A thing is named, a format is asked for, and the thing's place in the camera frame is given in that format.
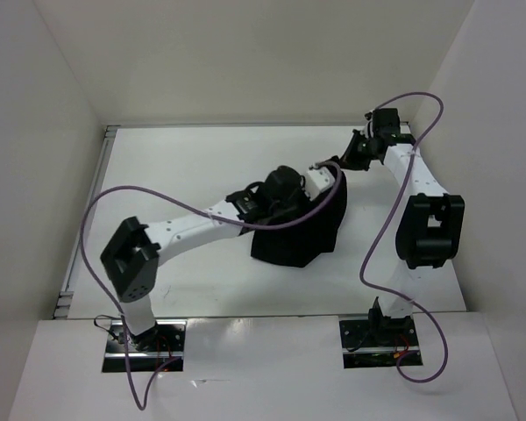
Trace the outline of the black skirt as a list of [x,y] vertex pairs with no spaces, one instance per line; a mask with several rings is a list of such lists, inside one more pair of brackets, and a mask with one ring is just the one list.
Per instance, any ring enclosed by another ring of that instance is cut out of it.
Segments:
[[335,196],[309,220],[279,231],[256,231],[251,257],[275,266],[305,268],[321,253],[335,250],[347,208],[347,182],[341,173]]

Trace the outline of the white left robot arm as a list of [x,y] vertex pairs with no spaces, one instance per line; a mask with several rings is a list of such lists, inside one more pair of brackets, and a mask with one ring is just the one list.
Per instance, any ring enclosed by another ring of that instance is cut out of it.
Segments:
[[304,268],[334,251],[347,206],[346,178],[334,163],[305,174],[279,166],[205,210],[144,224],[121,222],[100,260],[117,295],[127,325],[125,338],[139,351],[161,337],[150,301],[158,269],[174,257],[222,239],[251,233],[255,260]]

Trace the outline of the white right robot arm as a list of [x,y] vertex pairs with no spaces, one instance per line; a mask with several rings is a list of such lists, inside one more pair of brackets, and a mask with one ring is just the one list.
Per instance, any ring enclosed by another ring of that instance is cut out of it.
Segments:
[[435,179],[413,136],[402,133],[397,109],[374,109],[366,125],[354,131],[338,159],[342,169],[367,171],[380,161],[400,189],[390,218],[400,222],[394,245],[399,263],[368,311],[364,341],[386,346],[407,333],[416,296],[416,281],[441,268],[458,252],[465,201]]

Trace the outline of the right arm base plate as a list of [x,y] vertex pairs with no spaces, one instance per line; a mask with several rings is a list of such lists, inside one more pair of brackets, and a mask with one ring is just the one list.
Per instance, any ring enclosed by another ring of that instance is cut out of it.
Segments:
[[367,318],[340,318],[338,321],[344,369],[422,366],[416,327],[408,318],[403,327],[374,331]]

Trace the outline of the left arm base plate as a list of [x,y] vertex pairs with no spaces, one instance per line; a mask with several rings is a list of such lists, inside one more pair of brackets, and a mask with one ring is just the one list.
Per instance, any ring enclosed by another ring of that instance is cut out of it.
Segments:
[[149,338],[143,337],[137,345],[131,334],[124,335],[120,320],[111,320],[108,327],[103,327],[108,337],[102,372],[125,371],[124,343],[128,346],[133,373],[152,373],[159,367],[161,372],[182,372],[187,324],[185,319],[158,319],[157,332]]

